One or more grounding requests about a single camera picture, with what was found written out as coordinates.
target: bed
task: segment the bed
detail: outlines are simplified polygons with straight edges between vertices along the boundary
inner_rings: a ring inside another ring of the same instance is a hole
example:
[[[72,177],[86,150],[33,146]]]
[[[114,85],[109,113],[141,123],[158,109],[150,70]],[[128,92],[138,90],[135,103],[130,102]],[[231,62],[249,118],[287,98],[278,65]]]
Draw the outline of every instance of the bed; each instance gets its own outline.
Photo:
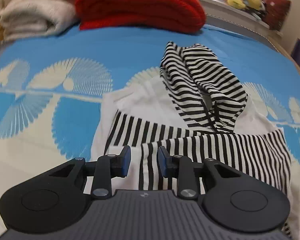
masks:
[[[58,37],[0,43],[0,196],[74,157],[92,161],[102,94],[158,75],[168,41],[212,49],[257,109],[284,128],[299,166],[300,75],[268,39],[211,16],[196,35],[74,26]],[[293,190],[300,192],[300,174],[295,178]]]

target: folded red blanket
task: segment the folded red blanket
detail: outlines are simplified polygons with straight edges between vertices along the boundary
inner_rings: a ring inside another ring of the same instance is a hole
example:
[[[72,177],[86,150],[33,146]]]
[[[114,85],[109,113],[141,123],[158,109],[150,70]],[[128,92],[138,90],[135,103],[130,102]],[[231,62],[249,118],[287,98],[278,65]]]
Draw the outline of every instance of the folded red blanket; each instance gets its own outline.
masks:
[[[76,0],[80,29],[146,25],[194,33],[205,23],[198,0]]]

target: rolled blanket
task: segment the rolled blanket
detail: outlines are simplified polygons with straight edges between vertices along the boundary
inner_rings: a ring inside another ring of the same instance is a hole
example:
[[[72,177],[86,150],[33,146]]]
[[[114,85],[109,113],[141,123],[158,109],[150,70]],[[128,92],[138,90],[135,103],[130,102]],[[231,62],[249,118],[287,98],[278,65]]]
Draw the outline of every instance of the rolled blanket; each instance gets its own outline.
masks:
[[[61,0],[19,0],[0,18],[5,40],[59,34],[76,21],[74,5]]]
[[[205,23],[198,0],[76,0],[80,29],[146,25],[194,33]]]

